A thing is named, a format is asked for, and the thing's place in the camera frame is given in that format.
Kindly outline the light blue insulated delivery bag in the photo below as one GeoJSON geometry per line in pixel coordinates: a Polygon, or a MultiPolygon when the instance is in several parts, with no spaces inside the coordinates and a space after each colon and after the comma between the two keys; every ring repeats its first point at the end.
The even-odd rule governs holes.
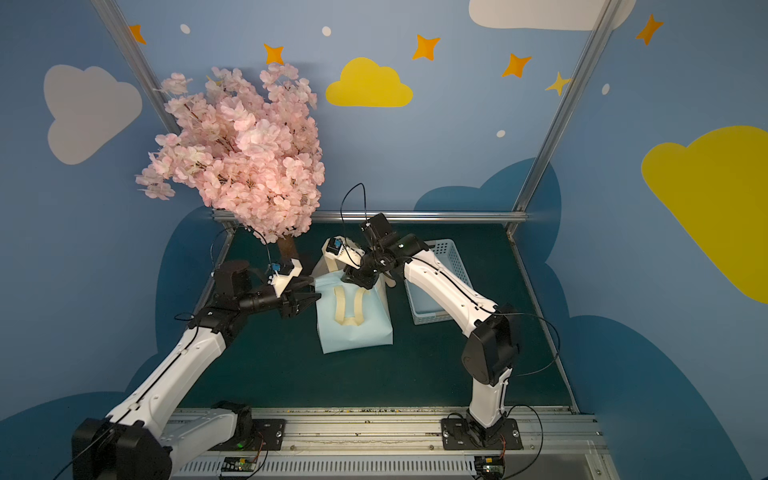
{"type": "Polygon", "coordinates": [[[322,351],[330,354],[391,345],[393,327],[386,282],[380,278],[371,290],[344,283],[345,267],[323,255],[313,270],[315,291],[321,294],[316,309],[322,351]]]}

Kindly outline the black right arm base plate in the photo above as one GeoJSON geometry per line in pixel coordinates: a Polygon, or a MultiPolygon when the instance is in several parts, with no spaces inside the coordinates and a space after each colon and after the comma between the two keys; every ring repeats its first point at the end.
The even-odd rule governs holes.
{"type": "Polygon", "coordinates": [[[484,428],[472,418],[449,414],[440,420],[441,438],[445,450],[522,450],[522,434],[517,422],[501,418],[490,428],[484,428]]]}

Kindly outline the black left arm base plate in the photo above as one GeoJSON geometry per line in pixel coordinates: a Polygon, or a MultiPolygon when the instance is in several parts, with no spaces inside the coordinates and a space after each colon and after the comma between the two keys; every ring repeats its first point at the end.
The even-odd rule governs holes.
{"type": "Polygon", "coordinates": [[[282,448],[286,420],[256,418],[238,421],[234,435],[210,451],[279,451],[282,448]]]}

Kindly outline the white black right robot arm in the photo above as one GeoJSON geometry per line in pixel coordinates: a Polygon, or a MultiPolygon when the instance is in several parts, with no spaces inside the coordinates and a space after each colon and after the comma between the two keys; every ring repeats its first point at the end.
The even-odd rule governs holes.
{"type": "Polygon", "coordinates": [[[509,378],[521,353],[517,312],[485,298],[438,260],[413,234],[401,236],[382,213],[361,224],[368,242],[355,247],[337,236],[326,241],[323,255],[344,265],[342,280],[371,289],[384,274],[397,274],[427,293],[467,338],[461,361],[473,378],[468,414],[490,435],[504,422],[509,378]]]}

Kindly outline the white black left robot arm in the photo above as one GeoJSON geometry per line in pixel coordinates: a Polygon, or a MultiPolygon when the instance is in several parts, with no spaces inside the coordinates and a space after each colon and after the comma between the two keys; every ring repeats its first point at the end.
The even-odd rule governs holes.
{"type": "Polygon", "coordinates": [[[213,292],[187,323],[179,343],[123,402],[104,418],[84,420],[72,436],[76,479],[168,479],[188,462],[250,431],[251,417],[219,407],[177,433],[164,429],[199,377],[232,345],[249,316],[298,315],[319,300],[299,260],[273,263],[253,286],[246,260],[222,263],[213,292]]]}

